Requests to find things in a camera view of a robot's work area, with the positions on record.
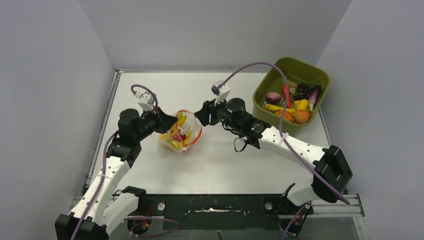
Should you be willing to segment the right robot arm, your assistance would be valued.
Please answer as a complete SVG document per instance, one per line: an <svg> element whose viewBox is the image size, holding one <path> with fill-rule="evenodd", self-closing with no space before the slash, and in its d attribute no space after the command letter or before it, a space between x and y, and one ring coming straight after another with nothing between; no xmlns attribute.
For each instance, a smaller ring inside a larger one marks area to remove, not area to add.
<svg viewBox="0 0 424 240"><path fill-rule="evenodd" d="M281 207L286 213L295 213L301 205L314 200L350 204L343 191L353 173L339 147L316 146L282 133L247 112L241 98L223 100L221 103L205 101L194 115L203 126L221 124L245 144L278 154L312 174L310 179L295 183L286 190L281 199Z"/></svg>

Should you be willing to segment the small yellow banana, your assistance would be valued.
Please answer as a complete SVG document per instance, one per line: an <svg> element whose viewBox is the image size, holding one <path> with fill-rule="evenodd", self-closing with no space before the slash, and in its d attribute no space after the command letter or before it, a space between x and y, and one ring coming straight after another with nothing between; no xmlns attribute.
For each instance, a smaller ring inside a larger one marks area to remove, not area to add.
<svg viewBox="0 0 424 240"><path fill-rule="evenodd" d="M186 139L183 141L183 145L184 146L188 146L189 144L191 144L192 138L193 138L193 132L192 131L189 131L186 134Z"/></svg>

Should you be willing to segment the clear zip top bag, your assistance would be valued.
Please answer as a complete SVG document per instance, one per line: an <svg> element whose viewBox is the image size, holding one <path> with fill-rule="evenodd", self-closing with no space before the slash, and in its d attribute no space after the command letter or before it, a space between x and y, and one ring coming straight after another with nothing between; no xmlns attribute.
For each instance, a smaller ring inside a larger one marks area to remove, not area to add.
<svg viewBox="0 0 424 240"><path fill-rule="evenodd" d="M177 122L167 133L160 135L158 141L176 153L185 153L202 135L203 126L195 114L186 109L175 113Z"/></svg>

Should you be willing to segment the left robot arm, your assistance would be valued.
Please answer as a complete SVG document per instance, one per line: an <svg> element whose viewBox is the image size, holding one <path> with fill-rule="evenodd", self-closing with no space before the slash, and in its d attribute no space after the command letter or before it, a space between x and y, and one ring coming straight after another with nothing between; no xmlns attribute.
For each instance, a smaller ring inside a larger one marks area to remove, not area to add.
<svg viewBox="0 0 424 240"><path fill-rule="evenodd" d="M116 202L109 201L138 158L141 141L152 133L167 133L178 122L176 116L160 108L144 114L133 108L119 114L118 130L106 141L98 174L81 200L55 221L57 239L107 240L130 213L142 206L146 191L137 187L127 187Z"/></svg>

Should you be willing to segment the red apple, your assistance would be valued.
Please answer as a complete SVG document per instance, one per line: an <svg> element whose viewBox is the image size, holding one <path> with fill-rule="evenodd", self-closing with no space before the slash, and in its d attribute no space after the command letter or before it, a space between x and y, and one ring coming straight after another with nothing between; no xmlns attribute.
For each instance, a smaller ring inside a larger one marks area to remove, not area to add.
<svg viewBox="0 0 424 240"><path fill-rule="evenodd" d="M180 133L177 133L175 137L176 137L176 140L179 142L183 142L187 138L185 134L180 134Z"/></svg>

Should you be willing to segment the yellow banana bunch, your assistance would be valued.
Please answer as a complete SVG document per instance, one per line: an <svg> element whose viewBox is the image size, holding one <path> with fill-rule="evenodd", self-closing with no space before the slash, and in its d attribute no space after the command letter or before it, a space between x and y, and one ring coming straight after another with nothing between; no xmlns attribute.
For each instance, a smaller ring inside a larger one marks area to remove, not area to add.
<svg viewBox="0 0 424 240"><path fill-rule="evenodd" d="M167 133L161 134L159 141L164 146L167 146L178 153L183 153L186 149L186 146L184 146L183 141L178 141L176 139L176 134L180 133L178 127L182 126L187 121L187 116L183 111L179 111L176 114L176 117L178 118L177 123Z"/></svg>

